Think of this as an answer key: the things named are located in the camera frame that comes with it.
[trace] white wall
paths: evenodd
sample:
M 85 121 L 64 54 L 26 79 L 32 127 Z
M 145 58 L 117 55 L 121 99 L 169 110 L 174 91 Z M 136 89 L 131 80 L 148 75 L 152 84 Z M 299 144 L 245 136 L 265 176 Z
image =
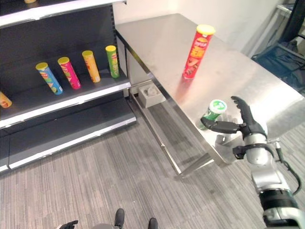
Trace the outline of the white wall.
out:
M 127 0 L 114 4 L 117 24 L 180 13 L 197 24 L 210 24 L 216 36 L 247 54 L 277 4 L 283 0 Z

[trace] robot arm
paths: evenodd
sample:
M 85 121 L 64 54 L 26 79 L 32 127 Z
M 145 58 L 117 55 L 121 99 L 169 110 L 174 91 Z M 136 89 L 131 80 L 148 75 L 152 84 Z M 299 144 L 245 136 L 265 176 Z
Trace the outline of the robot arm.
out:
M 252 181 L 264 209 L 263 219 L 267 228 L 305 229 L 305 212 L 298 208 L 283 174 L 277 169 L 273 152 L 267 145 L 266 133 L 253 119 L 249 105 L 237 96 L 231 98 L 241 110 L 242 124 L 215 122 L 204 117 L 201 122 L 207 128 L 220 133 L 242 132 L 245 146 L 235 147 L 233 153 L 237 159 L 245 159 L 251 170 Z M 279 153 L 280 147 L 278 142 L 277 144 L 279 161 L 287 163 Z

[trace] blue pringles can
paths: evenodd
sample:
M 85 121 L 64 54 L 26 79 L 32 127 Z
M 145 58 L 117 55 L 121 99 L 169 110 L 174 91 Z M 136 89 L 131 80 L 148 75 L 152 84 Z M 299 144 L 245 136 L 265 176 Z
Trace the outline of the blue pringles can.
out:
M 36 69 L 39 71 L 39 73 L 41 74 L 45 82 L 48 84 L 48 86 L 51 88 L 51 90 L 54 92 L 54 94 L 62 93 L 62 87 L 59 85 L 58 81 L 56 80 L 55 76 L 51 72 L 46 62 L 41 62 L 37 64 Z

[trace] red pringles can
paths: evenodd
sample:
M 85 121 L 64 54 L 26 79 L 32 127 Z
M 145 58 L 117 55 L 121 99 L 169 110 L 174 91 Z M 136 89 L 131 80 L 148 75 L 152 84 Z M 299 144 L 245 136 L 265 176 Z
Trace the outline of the red pringles can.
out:
M 192 47 L 187 57 L 182 76 L 185 79 L 193 79 L 200 65 L 200 62 L 209 45 L 210 39 L 215 33 L 215 29 L 210 25 L 198 25 Z
M 77 75 L 72 67 L 72 64 L 70 62 L 70 59 L 66 56 L 61 57 L 58 59 L 58 64 L 60 65 L 63 73 L 67 77 L 71 87 L 75 90 L 81 88 L 81 83 L 79 79 L 77 78 Z

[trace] white box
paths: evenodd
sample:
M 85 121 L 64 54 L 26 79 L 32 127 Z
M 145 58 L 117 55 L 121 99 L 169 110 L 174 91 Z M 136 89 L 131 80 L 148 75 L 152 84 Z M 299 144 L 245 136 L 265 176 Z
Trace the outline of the white box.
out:
M 166 100 L 154 83 L 139 87 L 138 95 L 145 108 L 162 103 Z

